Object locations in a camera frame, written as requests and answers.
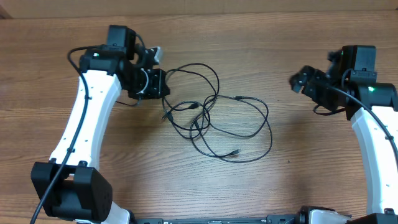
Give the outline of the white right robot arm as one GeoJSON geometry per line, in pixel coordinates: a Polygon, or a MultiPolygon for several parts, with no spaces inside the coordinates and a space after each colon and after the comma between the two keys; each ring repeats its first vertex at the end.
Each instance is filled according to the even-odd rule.
{"type": "Polygon", "coordinates": [[[325,108],[326,116],[346,114],[361,150],[366,215],[350,218],[330,208],[303,206],[293,223],[397,223],[397,89],[377,82],[372,45],[343,46],[328,60],[327,72],[306,65],[289,83],[325,108]]]}

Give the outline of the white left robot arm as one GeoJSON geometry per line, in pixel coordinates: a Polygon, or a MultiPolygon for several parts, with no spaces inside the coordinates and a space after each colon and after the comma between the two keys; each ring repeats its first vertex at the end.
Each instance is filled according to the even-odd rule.
{"type": "Polygon", "coordinates": [[[78,92],[62,138],[48,161],[36,162],[30,173],[39,197],[36,211],[76,223],[135,223],[100,174],[101,145],[122,91],[136,102],[170,93],[160,68],[162,49],[146,47],[126,26],[111,25],[104,44],[79,51],[73,63],[78,92]]]}

